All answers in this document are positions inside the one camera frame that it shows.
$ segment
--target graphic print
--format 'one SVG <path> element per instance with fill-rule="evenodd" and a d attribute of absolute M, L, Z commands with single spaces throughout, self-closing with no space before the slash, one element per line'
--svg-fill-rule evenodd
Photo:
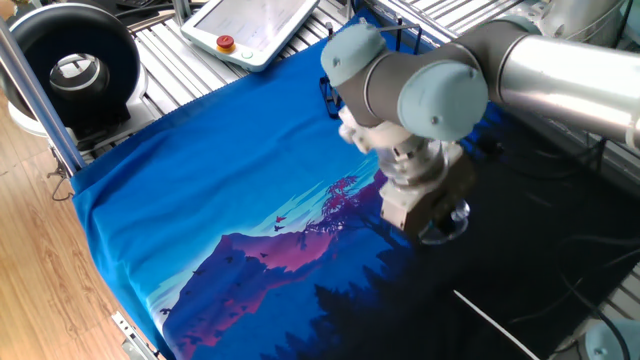
<path fill-rule="evenodd" d="M 263 236 L 221 237 L 213 253 L 192 270 L 176 304 L 160 310 L 159 315 L 166 316 L 162 331 L 179 359 L 210 358 L 227 350 L 234 358 L 250 358 L 237 353 L 242 337 L 245 343 L 247 337 L 252 340 L 246 345 L 251 348 L 247 356 L 295 359 L 302 348 L 285 355 L 294 339 L 302 347 L 303 338 L 313 342 L 322 333 L 323 298 L 334 292 L 362 293 L 361 287 L 384 270 L 380 256 L 385 251 L 408 249 L 380 219 L 379 190 L 385 176 L 375 161 L 366 167 L 364 173 L 329 185 L 315 209 L 295 218 L 272 218 Z M 318 216 L 307 220 L 302 230 L 287 232 L 288 226 L 295 229 L 293 224 L 314 212 Z M 361 300 L 375 302 L 373 297 Z M 252 337 L 256 327 L 267 324 L 277 336 Z"/>

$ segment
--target black table surface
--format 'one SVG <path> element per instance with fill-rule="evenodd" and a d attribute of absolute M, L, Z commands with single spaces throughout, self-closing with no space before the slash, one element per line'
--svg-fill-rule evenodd
<path fill-rule="evenodd" d="M 501 140 L 505 148 L 502 161 L 514 167 L 550 174 L 578 166 L 574 161 L 535 154 L 534 150 L 562 151 L 508 116 L 502 117 L 502 124 L 483 122 L 476 129 Z M 576 281 L 640 247 L 576 241 L 559 250 L 558 245 L 572 235 L 630 239 L 640 233 L 639 199 L 592 170 L 585 168 L 566 180 L 540 181 L 518 175 L 499 161 L 480 159 L 477 172 L 477 185 L 467 198 L 471 206 L 468 230 L 445 245 L 420 249 L 406 264 L 403 284 L 393 285 L 394 289 L 381 284 L 381 293 L 393 294 L 387 301 L 394 314 L 382 315 L 387 319 L 383 325 L 376 326 L 372 320 L 368 329 L 358 329 L 365 332 L 359 336 L 365 340 L 339 358 L 528 359 L 456 298 L 454 289 L 540 358 L 547 358 L 590 310 L 572 296 L 545 316 L 514 324 L 510 320 L 535 313 L 567 292 L 556 255 L 563 273 Z M 599 271 L 578 289 L 600 304 L 639 260 L 635 256 Z M 358 318 L 357 314 L 349 316 Z M 388 323 L 390 318 L 395 325 Z"/>

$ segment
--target metal roller conveyor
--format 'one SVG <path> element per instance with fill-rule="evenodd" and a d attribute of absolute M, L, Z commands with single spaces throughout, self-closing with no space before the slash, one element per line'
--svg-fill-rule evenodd
<path fill-rule="evenodd" d="M 275 61 L 303 51 L 329 35 L 325 26 L 331 22 L 335 31 L 348 19 L 339 13 L 339 4 L 321 0 L 306 23 L 298 30 Z M 135 31 L 133 39 L 147 74 L 147 90 L 141 101 L 148 115 L 132 116 L 125 123 L 127 129 L 100 142 L 91 151 L 83 152 L 87 162 L 102 156 L 135 132 L 163 115 L 203 95 L 246 76 L 241 67 L 226 63 L 198 48 L 180 33 L 174 18 L 159 20 Z"/>

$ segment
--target purple mountain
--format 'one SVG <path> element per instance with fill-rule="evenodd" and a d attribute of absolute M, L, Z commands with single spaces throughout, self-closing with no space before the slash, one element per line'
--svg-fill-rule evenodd
<path fill-rule="evenodd" d="M 304 280 L 347 246 L 339 233 L 370 229 L 392 247 L 399 246 L 380 222 L 378 191 L 385 177 L 355 192 L 356 177 L 338 180 L 322 205 L 323 218 L 301 232 L 250 237 L 222 236 L 213 253 L 193 270 L 178 302 L 167 311 L 163 333 L 180 359 L 190 359 L 200 344 L 213 347 L 244 314 L 255 313 L 271 289 Z"/>

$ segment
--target black cable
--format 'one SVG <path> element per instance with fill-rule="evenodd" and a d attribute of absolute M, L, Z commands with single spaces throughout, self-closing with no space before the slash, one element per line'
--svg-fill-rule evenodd
<path fill-rule="evenodd" d="M 584 236 L 584 237 L 571 236 L 561 241 L 560 244 L 558 244 L 558 251 L 556 251 L 556 269 L 558 270 L 558 273 L 560 274 L 560 278 L 564 282 L 565 286 L 569 288 L 571 293 L 573 293 L 573 295 L 575 295 L 575 297 L 577 297 L 578 300 L 580 300 L 580 302 L 582 302 L 586 307 L 588 307 L 594 315 L 598 316 L 598 318 L 600 318 L 600 320 L 602 320 L 607 325 L 607 327 L 609 327 L 609 329 L 613 333 L 613 336 L 615 336 L 616 340 L 620 344 L 620 349 L 622 350 L 622 359 L 631 360 L 631 355 L 629 354 L 629 347 L 627 346 L 627 342 L 624 340 L 624 337 L 620 333 L 620 330 L 618 330 L 618 328 L 613 324 L 611 319 L 609 319 L 597 306 L 595 306 L 593 303 L 591 303 L 591 301 L 589 301 L 580 292 L 578 292 L 578 290 L 576 290 L 576 288 L 571 285 L 567 277 L 562 272 L 562 268 L 560 266 L 560 256 L 558 256 L 558 254 L 560 253 L 560 247 L 563 244 L 568 244 L 569 242 L 578 241 L 578 240 L 597 242 L 597 243 L 608 244 L 608 245 L 630 246 L 630 245 L 640 244 L 640 239 L 632 238 L 632 239 L 621 240 L 621 239 L 602 238 L 599 236 Z M 624 256 L 621 257 L 621 259 L 626 259 L 629 256 L 631 256 L 631 254 L 636 252 L 640 252 L 640 249 L 636 249 L 630 253 L 625 254 Z M 619 261 L 622 261 L 622 260 L 616 259 L 614 260 L 614 263 L 617 263 Z"/>
<path fill-rule="evenodd" d="M 201 8 L 203 5 L 204 4 L 202 4 L 202 3 L 189 4 L 189 7 L 191 8 L 191 10 L 195 10 L 195 9 Z M 123 18 L 129 17 L 129 16 L 145 15 L 147 13 L 152 13 L 152 12 L 156 12 L 156 11 L 173 10 L 173 9 L 174 9 L 173 4 L 154 5 L 154 6 L 142 7 L 142 8 L 138 8 L 138 9 L 133 9 L 133 10 L 128 10 L 128 11 L 125 11 L 125 12 L 121 12 L 120 14 L 116 14 L 115 17 L 117 19 L 122 20 Z"/>
<path fill-rule="evenodd" d="M 565 347 L 564 349 L 560 349 L 560 350 L 556 350 L 553 353 L 554 354 L 562 354 L 565 353 L 571 349 L 575 348 L 576 352 L 578 354 L 578 360 L 582 360 L 582 354 L 580 353 L 580 342 L 578 341 L 578 339 L 573 340 L 573 342 L 568 345 L 567 347 Z"/>
<path fill-rule="evenodd" d="M 596 150 L 599 147 L 599 144 L 595 144 L 592 145 L 578 153 L 575 154 L 559 154 L 559 155 L 555 155 L 555 154 L 549 154 L 546 153 L 542 150 L 535 150 L 534 153 L 536 155 L 542 156 L 544 158 L 548 158 L 548 159 L 552 159 L 552 160 L 573 160 L 576 158 L 581 158 L 587 154 L 590 154 L 591 152 L 593 152 L 594 150 Z"/>
<path fill-rule="evenodd" d="M 606 145 L 607 139 L 602 139 L 598 142 L 597 146 L 593 149 L 598 149 L 598 153 L 595 156 L 592 156 L 590 158 L 587 159 L 587 166 L 590 166 L 591 163 L 595 160 L 596 161 L 596 171 L 600 171 L 601 166 L 602 166 L 602 158 L 604 155 L 604 149 L 605 149 L 605 145 Z M 588 150 L 587 154 L 591 153 L 593 151 L 593 149 Z M 545 175 L 541 175 L 541 174 L 534 174 L 534 173 L 530 173 L 528 171 L 525 170 L 521 170 L 518 169 L 517 167 L 512 166 L 511 164 L 505 162 L 505 161 L 501 161 L 501 164 L 503 164 L 505 167 L 507 167 L 509 170 L 511 170 L 512 172 L 523 176 L 523 177 L 527 177 L 527 178 L 531 178 L 534 180 L 539 180 L 539 181 L 557 181 L 557 180 L 564 180 L 564 179 L 568 179 L 572 176 L 578 175 L 579 173 L 581 173 L 584 168 L 582 166 L 579 166 L 576 169 L 573 170 L 569 170 L 569 171 L 565 171 L 563 173 L 556 173 L 556 174 L 545 174 Z"/>
<path fill-rule="evenodd" d="M 608 262 L 608 263 L 606 263 L 606 264 L 604 264 L 604 265 L 601 265 L 601 266 L 599 266 L 599 267 L 596 267 L 596 268 L 591 269 L 591 270 L 590 270 L 589 272 L 587 272 L 585 275 L 583 275 L 582 277 L 580 277 L 580 279 L 578 279 L 578 281 L 576 281 L 576 282 L 573 284 L 573 287 L 574 287 L 574 288 L 576 288 L 578 285 L 580 285 L 580 284 L 582 283 L 582 281 L 583 281 L 583 280 L 585 280 L 586 278 L 588 278 L 588 277 L 590 277 L 591 275 L 593 275 L 596 271 L 600 271 L 600 270 L 604 270 L 604 269 L 606 269 L 606 268 L 609 268 L 609 267 L 611 267 L 611 266 L 613 266 L 613 265 L 616 265 L 617 263 L 619 263 L 619 262 L 621 262 L 621 261 L 624 261 L 624 260 L 626 260 L 626 259 L 630 258 L 631 256 L 633 256 L 633 255 L 637 255 L 637 254 L 640 254 L 640 249 L 636 249 L 636 250 L 634 250 L 634 251 L 632 251 L 632 252 L 629 252 L 629 253 L 627 253 L 627 254 L 624 254 L 624 255 L 622 255 L 622 256 L 620 256 L 620 257 L 618 257 L 618 258 L 615 258 L 614 260 L 612 260 L 612 261 L 610 261 L 610 262 Z M 558 307 L 560 304 L 562 304 L 562 303 L 563 303 L 563 302 L 564 302 L 564 301 L 565 301 L 565 300 L 566 300 L 570 295 L 571 295 L 571 290 L 568 290 L 566 293 L 564 293 L 564 295 L 562 295 L 558 300 L 556 300 L 555 302 L 553 302 L 551 305 L 549 305 L 549 306 L 545 307 L 544 309 L 542 309 L 542 310 L 540 310 L 540 311 L 538 311 L 538 312 L 535 312 L 535 313 L 533 313 L 533 314 L 529 314 L 529 315 L 525 315 L 525 316 L 520 316 L 520 317 L 517 317 L 517 318 L 515 318 L 515 319 L 511 319 L 511 320 L 509 320 L 509 324 L 515 324 L 515 323 L 519 323 L 519 322 L 522 322 L 522 321 L 527 321 L 527 320 L 532 320 L 532 319 L 536 319 L 536 318 L 542 317 L 542 316 L 544 316 L 544 315 L 548 314 L 549 312 L 551 312 L 553 309 L 557 308 L 557 307 Z"/>
<path fill-rule="evenodd" d="M 620 44 L 620 40 L 622 40 L 622 35 L 624 34 L 624 29 L 627 27 L 627 21 L 629 21 L 629 15 L 631 15 L 631 8 L 633 7 L 633 0 L 629 0 L 627 3 L 627 9 L 624 11 L 624 15 L 622 16 L 622 24 L 620 24 L 620 29 L 618 29 L 618 34 L 616 36 L 616 42 L 613 45 L 613 48 L 617 48 Z"/>
<path fill-rule="evenodd" d="M 611 332 L 613 333 L 613 336 L 615 336 L 616 340 L 618 340 L 618 344 L 620 344 L 620 349 L 622 350 L 622 360 L 631 360 L 631 355 L 629 354 L 629 347 L 627 346 L 627 342 L 624 340 L 624 337 L 620 333 L 620 330 L 618 330 L 618 328 L 613 324 L 611 319 L 609 319 L 600 309 L 598 309 L 597 306 L 591 303 L 587 298 L 585 298 L 574 287 L 571 286 L 571 284 L 569 283 L 569 280 L 567 280 L 567 278 L 562 273 L 562 270 L 559 267 L 560 264 L 557 264 L 557 265 L 558 265 L 558 271 L 560 272 L 560 277 L 562 278 L 562 281 L 564 281 L 564 284 L 571 290 L 573 295 L 575 295 L 578 298 L 578 300 L 580 300 L 586 307 L 588 307 L 591 310 L 592 313 L 597 315 L 600 318 L 600 320 L 602 320 L 609 327 L 609 330 L 611 330 Z"/>

